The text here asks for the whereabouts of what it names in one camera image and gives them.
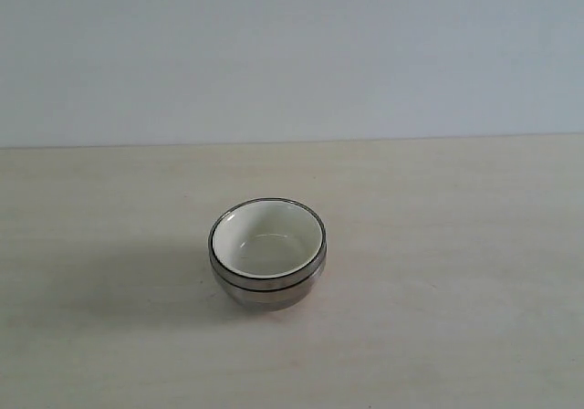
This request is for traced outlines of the large smooth steel bowl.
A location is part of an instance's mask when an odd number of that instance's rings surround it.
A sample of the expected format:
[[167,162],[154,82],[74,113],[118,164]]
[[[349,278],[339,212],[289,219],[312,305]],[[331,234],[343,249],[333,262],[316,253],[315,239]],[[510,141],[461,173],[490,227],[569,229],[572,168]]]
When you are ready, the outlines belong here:
[[266,291],[240,288],[223,279],[215,270],[212,273],[218,285],[235,303],[252,311],[268,312],[298,304],[313,290],[324,269],[325,265],[321,265],[309,277],[291,287]]

